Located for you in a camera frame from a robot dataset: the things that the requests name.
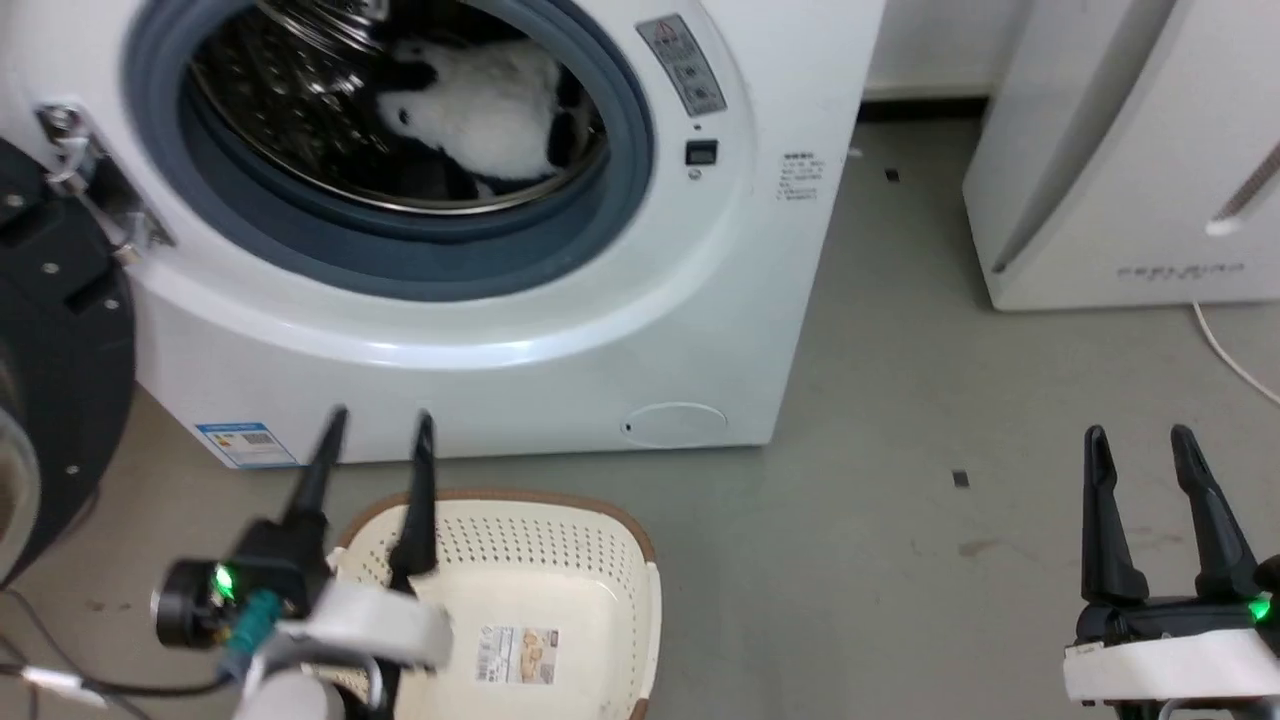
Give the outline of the cream perforated laundry basket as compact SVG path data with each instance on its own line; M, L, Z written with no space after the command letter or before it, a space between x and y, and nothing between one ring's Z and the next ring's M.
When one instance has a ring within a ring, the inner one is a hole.
M453 653L401 678L396 720L646 720L663 598L630 514L572 495L444 489L436 551L438 569L412 587L451 614ZM556 684L477 682L484 625L557 629Z

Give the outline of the paper label with barcode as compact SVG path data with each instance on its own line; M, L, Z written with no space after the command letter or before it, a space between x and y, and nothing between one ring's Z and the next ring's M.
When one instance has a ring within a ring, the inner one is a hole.
M484 625L475 679L486 684L554 685L561 633L550 628Z

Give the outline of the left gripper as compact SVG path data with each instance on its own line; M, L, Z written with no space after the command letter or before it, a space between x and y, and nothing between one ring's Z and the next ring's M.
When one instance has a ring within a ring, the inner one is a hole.
M301 520L323 515L348 418L346 405L330 411L285 505L285 520L255 521L232 553L238 610L256 589L274 591L283 601L274 633L252 664L265 665L271 652L293 650L303 664L447 667L453 652L451 615L439 603L422 602L410 582L438 568L433 415L426 410L419 415L410 492L387 584L335 579L323 552L326 521Z

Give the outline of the black round washer door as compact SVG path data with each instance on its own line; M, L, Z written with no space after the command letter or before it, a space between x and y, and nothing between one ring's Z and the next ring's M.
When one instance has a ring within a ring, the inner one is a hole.
M129 281L93 215L0 138L0 443L14 439L20 468L0 591L97 493L131 414L134 338Z

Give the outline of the grey warning sticker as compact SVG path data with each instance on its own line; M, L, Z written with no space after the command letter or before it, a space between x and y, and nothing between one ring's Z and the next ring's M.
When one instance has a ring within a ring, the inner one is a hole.
M678 13L643 20L635 28L663 67L690 118L727 110L721 83L695 33Z

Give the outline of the blue energy label sticker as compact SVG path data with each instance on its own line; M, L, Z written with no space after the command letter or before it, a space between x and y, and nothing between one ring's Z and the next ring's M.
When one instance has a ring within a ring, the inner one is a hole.
M198 424L195 429L205 445L229 468L266 469L300 465L294 455L262 423Z

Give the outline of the black and white panda plush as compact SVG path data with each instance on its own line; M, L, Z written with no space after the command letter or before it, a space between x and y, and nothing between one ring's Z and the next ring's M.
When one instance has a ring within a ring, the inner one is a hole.
M571 168L603 129L594 99L540 44L398 42L372 105L439 158L451 201L522 191Z

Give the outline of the white front-load washing machine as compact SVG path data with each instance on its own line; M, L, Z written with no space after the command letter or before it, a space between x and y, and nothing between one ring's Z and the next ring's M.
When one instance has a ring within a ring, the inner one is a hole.
M196 425L257 421L301 462L337 405L349 410L347 462L406 460L422 410L443 457L643 448L620 424L663 402L723 413L718 447L771 441L888 0L577 0L641 83L646 196L585 266L458 302L332 287L198 219L148 159L123 94L146 1L0 0L0 138L46 173L58 158L35 110L82 106L174 238L119 263L134 388L210 454ZM690 118L635 28L673 13L726 111Z

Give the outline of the round white filter cover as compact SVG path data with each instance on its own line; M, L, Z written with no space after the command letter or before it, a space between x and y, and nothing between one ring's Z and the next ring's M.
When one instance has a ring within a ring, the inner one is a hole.
M700 448L723 446L728 419L704 404L652 404L630 413L620 424L622 436L643 448Z

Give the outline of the grey-blue rubber door gasket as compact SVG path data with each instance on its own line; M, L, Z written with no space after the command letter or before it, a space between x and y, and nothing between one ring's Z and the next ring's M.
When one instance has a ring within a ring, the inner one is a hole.
M289 179L216 129L184 67L198 42L250 0L147 0L122 63L123 94L148 159L224 240L340 290L458 302L534 290L621 238L646 196L654 137L641 83L603 23L577 0L479 0L585 74L608 131L602 168L524 209L470 219L413 218Z

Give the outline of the metal washer door hinge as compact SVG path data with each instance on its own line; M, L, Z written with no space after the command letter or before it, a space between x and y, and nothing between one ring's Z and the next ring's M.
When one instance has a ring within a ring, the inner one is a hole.
M122 265L177 243L100 137L90 114L76 104L45 102L35 115L58 158L46 183L83 205Z

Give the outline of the steel washer drum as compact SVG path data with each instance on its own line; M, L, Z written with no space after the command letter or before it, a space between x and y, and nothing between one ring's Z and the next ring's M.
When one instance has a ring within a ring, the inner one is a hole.
M264 161L370 208L417 217L500 211L567 190L605 161L599 113L602 135L567 170L522 191L451 201L439 158L390 132L372 105L396 45L407 38L453 46L530 38L568 68L544 42L470 0L252 0L201 42L191 76L221 123Z

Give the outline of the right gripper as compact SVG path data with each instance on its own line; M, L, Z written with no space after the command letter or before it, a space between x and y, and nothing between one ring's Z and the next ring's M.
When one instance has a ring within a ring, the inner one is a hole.
M1088 605L1064 651L1066 696L1105 707L1280 707L1280 606L1258 596L1258 564L1194 432L1175 425L1170 443L1190 505L1199 598L1144 603L1149 587L1132 561L1110 442L1103 427L1089 427L1083 462Z

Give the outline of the white floor appliance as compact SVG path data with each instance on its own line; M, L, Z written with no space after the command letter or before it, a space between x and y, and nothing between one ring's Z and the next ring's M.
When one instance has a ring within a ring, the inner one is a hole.
M1280 0L1032 0L963 199L1000 311L1280 301Z

